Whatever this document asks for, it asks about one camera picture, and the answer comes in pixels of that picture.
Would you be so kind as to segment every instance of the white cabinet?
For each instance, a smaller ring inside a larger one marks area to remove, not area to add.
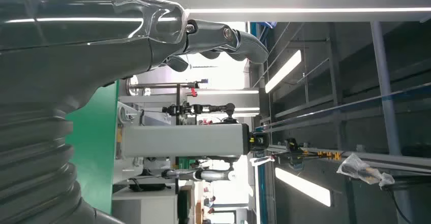
[[[178,223],[174,189],[132,192],[124,188],[112,196],[112,215],[127,224]]]

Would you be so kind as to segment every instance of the plastic bag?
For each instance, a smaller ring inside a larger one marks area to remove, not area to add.
[[[347,175],[352,178],[359,178],[368,184],[379,183],[380,187],[395,183],[395,180],[390,174],[380,173],[379,170],[370,167],[355,154],[351,154],[343,161],[343,163],[341,163],[337,173]]]

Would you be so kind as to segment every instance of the fluorescent ceiling light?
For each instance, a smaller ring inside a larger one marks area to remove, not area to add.
[[[259,107],[239,107],[239,108],[235,108],[235,111],[258,111],[260,110]]]
[[[363,13],[431,12],[431,7],[413,8],[208,8],[186,9],[188,13]]]
[[[197,91],[198,95],[203,94],[244,94],[244,93],[259,93],[258,90],[205,90]]]
[[[5,23],[34,22],[34,19],[13,19]],[[80,21],[107,21],[107,22],[142,22],[142,18],[117,18],[117,17],[53,17],[37,18],[38,22],[80,22]]]
[[[265,85],[265,92],[269,93],[280,81],[286,77],[302,61],[301,51],[298,50],[280,70]]]
[[[297,177],[289,172],[280,168],[275,169],[275,176],[288,185],[296,188],[311,198],[319,201],[320,203],[330,207],[331,206],[331,192],[324,187],[309,182],[303,178]]]
[[[259,196],[259,172],[255,167],[255,196],[256,196],[256,222],[260,224],[260,196]]]

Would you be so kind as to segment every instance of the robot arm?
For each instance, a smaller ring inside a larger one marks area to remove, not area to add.
[[[169,107],[162,108],[163,113],[168,113],[171,116],[199,115],[202,113],[211,113],[211,112],[226,112],[228,117],[232,117],[234,111],[235,111],[235,105],[232,103],[228,103],[224,106],[200,105],[200,104],[190,105],[189,103],[186,103],[180,106],[171,105]]]

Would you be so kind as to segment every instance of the metal bolt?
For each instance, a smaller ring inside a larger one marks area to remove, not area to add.
[[[187,34],[191,34],[191,33],[195,32],[195,27],[193,26],[193,24],[187,24],[186,32],[187,32]]]
[[[232,40],[232,30],[228,27],[224,28],[223,35],[227,40]]]

